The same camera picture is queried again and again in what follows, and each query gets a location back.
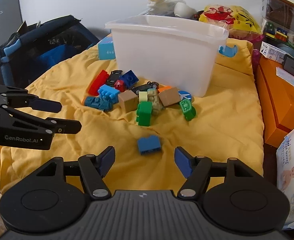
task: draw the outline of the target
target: white plastic bin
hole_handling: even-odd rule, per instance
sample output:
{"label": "white plastic bin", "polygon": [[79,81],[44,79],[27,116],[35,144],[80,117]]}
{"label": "white plastic bin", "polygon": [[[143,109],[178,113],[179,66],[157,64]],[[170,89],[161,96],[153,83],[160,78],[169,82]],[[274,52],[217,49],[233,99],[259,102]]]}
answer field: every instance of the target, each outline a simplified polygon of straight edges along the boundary
{"label": "white plastic bin", "polygon": [[138,15],[106,23],[116,61],[124,72],[205,95],[218,48],[226,45],[224,28],[176,17]]}

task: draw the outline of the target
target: black mesh playpen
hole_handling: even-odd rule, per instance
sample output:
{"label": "black mesh playpen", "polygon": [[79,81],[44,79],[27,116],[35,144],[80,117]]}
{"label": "black mesh playpen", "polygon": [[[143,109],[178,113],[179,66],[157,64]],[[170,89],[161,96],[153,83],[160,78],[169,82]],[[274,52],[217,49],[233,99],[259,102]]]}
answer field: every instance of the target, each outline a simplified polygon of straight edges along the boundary
{"label": "black mesh playpen", "polygon": [[72,15],[12,34],[0,46],[0,84],[25,88],[57,63],[98,43],[98,38]]}

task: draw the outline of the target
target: blue circular toy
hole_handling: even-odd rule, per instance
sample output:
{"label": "blue circular toy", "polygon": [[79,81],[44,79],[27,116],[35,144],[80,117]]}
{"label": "blue circular toy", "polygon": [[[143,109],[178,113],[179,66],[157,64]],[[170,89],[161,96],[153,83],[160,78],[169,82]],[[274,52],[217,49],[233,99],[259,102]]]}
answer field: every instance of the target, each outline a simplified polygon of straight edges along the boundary
{"label": "blue circular toy", "polygon": [[184,99],[188,99],[189,101],[192,100],[192,96],[188,92],[179,90],[178,93],[180,95],[180,100],[184,100]]}

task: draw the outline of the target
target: yellow blanket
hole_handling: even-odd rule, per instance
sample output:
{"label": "yellow blanket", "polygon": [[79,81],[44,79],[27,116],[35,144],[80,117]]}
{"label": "yellow blanket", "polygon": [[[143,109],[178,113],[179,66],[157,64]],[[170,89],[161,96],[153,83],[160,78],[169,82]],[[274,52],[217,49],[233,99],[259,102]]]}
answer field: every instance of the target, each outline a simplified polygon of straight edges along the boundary
{"label": "yellow blanket", "polygon": [[[252,74],[252,44],[228,39],[227,45],[234,44],[238,53],[233,58],[217,55],[207,94],[195,98],[197,115],[190,122],[184,119],[179,105],[153,117],[150,127],[138,126],[135,111],[124,114],[119,104],[108,113],[83,106],[92,79],[102,69],[108,73],[117,69],[115,60],[98,60],[96,46],[52,67],[27,89],[41,98],[60,101],[62,111],[23,111],[41,118],[76,119],[82,129],[76,135],[55,135],[49,151],[0,147],[1,191],[4,193],[55,156],[74,161],[85,154],[97,155],[109,145],[116,149],[116,161],[104,181],[112,192],[173,189],[176,193],[185,181],[174,163],[177,146],[215,162],[236,157],[262,174],[264,127]],[[144,82],[140,77],[139,84]],[[160,137],[162,152],[141,156],[137,140],[152,134]],[[80,187],[79,179],[68,181]],[[210,187],[222,181],[212,179]]]}

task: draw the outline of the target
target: white plastic bag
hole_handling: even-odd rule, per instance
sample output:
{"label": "white plastic bag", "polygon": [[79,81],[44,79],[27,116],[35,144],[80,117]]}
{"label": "white plastic bag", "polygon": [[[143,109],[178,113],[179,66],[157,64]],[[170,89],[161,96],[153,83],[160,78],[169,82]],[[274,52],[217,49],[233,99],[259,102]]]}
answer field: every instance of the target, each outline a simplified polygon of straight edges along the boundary
{"label": "white plastic bag", "polygon": [[175,5],[178,2],[186,4],[184,0],[149,0],[147,10],[142,12],[141,15],[173,16]]}

